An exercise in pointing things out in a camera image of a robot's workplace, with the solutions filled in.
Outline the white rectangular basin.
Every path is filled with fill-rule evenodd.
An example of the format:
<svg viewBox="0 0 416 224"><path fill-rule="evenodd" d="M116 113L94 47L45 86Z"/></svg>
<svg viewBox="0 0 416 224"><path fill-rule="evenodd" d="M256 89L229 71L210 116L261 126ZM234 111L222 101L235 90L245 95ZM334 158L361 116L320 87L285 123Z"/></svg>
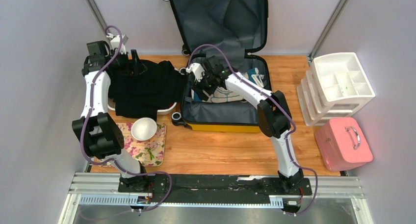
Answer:
<svg viewBox="0 0 416 224"><path fill-rule="evenodd" d="M115 111L115 106L116 105L115 105L115 102L113 101L113 99L108 99L108 102L107 102L108 109L112 110L112 111ZM167 109L158 110L157 114L158 115L167 115L169 113L172 113L175 110L176 106L177 106L177 103L173 107L170 107L170 108L168 107Z"/></svg>

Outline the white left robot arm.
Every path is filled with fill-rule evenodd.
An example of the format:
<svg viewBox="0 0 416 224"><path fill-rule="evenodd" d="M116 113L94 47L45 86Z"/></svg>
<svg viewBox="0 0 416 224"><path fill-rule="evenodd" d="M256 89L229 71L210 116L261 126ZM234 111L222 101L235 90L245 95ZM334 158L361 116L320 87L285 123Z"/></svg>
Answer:
<svg viewBox="0 0 416 224"><path fill-rule="evenodd" d="M108 113L110 76L106 69L120 57L106 41L87 44L81 73L86 83L85 103L72 130L83 157L92 165L110 164L120 172L119 192L146 192L150 179L144 166L125 149L124 136Z"/></svg>

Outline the teal cream cartoon shirt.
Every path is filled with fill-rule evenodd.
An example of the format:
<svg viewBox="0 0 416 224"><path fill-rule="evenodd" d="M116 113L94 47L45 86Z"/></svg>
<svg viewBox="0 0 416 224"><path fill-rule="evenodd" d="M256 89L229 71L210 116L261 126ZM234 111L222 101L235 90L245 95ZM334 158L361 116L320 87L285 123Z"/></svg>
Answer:
<svg viewBox="0 0 416 224"><path fill-rule="evenodd" d="M242 74L250 82L256 84L259 87L264 88L265 75L260 74L258 68L249 69L247 72ZM202 100L194 90L191 90L191 98L194 102L205 102L205 103L225 103L233 101L244 102L245 99L232 91L226 90L225 88L218 87L213 95L208 97L208 100Z"/></svg>

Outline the black garment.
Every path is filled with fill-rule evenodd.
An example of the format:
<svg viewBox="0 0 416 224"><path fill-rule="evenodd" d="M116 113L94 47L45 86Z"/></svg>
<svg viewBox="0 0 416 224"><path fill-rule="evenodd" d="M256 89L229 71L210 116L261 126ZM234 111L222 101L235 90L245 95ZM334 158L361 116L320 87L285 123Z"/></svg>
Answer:
<svg viewBox="0 0 416 224"><path fill-rule="evenodd" d="M125 118L157 120L157 111L168 109L183 98L186 76L170 61L140 61L147 70L139 75L112 75L108 98L115 103L115 114Z"/></svg>

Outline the pink jewelry box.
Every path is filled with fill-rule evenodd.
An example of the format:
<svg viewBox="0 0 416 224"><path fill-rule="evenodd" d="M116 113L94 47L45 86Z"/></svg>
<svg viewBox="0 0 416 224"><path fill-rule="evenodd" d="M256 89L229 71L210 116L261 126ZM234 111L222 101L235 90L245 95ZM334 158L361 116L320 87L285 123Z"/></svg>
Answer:
<svg viewBox="0 0 416 224"><path fill-rule="evenodd" d="M326 168L332 172L352 170L373 160L369 144L354 118L329 119L314 137Z"/></svg>

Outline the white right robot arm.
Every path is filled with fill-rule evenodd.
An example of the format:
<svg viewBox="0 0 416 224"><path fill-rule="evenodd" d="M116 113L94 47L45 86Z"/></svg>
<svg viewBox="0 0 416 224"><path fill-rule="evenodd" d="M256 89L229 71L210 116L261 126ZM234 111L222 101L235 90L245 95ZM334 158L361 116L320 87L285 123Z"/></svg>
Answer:
<svg viewBox="0 0 416 224"><path fill-rule="evenodd" d="M278 187L286 194L294 193L304 178L297 163L291 134L294 122L282 92L271 92L251 82L232 67L224 67L213 56L203 63L191 63L185 68L193 76L192 89L201 99L207 99L218 87L243 97L257 109L261 132L270 138L278 160Z"/></svg>

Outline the yellow cartoon hard-shell suitcase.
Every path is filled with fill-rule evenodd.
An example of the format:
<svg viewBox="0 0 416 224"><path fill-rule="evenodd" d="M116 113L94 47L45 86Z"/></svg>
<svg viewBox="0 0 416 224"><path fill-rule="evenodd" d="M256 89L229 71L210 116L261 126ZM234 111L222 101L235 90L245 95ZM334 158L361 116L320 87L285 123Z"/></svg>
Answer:
<svg viewBox="0 0 416 224"><path fill-rule="evenodd" d="M267 41L268 0L163 0L171 5L183 45L192 62L216 56L245 74L258 70L265 89L271 89L267 62L257 52ZM192 97L192 78L186 78L181 124L195 131L254 132L257 110L238 100L198 102Z"/></svg>

